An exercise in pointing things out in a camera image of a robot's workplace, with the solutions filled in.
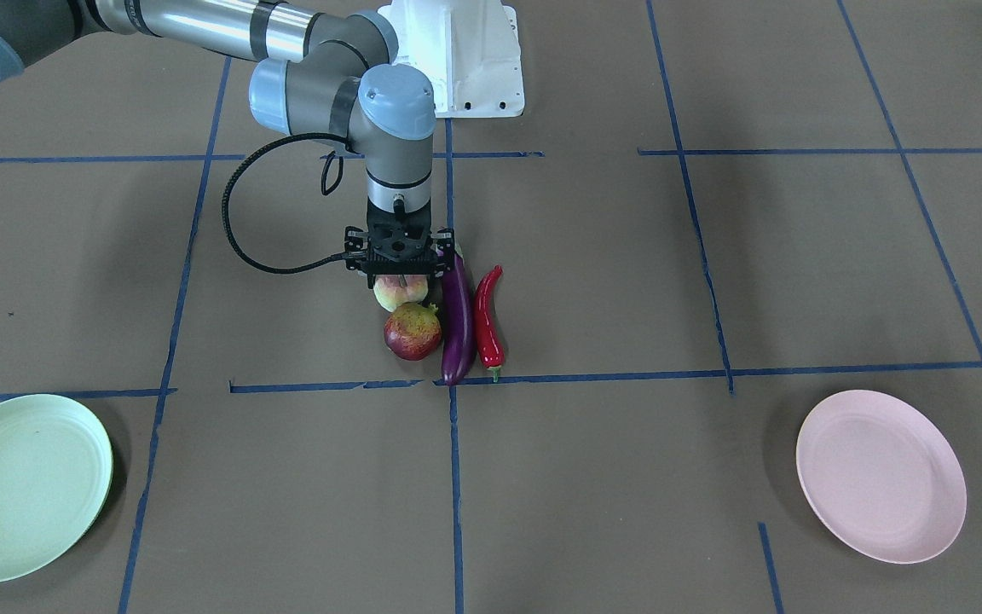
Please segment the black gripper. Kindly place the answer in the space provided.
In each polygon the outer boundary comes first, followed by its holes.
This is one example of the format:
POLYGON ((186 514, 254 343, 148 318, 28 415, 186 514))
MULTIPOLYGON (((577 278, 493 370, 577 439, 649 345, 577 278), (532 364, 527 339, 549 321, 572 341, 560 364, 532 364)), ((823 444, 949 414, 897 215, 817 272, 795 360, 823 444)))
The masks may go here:
POLYGON ((367 275, 431 275, 431 203, 398 215, 367 202, 367 275))

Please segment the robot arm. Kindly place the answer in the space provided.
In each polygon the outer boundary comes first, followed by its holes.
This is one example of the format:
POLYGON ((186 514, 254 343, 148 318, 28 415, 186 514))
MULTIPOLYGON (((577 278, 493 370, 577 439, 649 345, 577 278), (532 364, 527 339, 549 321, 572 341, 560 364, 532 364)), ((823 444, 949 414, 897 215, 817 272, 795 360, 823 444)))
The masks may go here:
POLYGON ((97 32, 174 40, 254 66, 252 117, 278 139, 242 160, 223 188, 221 215, 230 248, 269 275, 299 275, 316 263, 278 268, 251 258, 235 238, 235 184, 264 155, 296 142, 331 143, 320 191, 342 178, 340 153, 365 160, 366 228, 348 227, 327 262, 374 279, 438 276, 452 267, 451 229, 433 229, 432 141, 436 104, 429 79, 398 62, 386 17, 346 17, 287 1, 0 1, 0 83, 97 32))

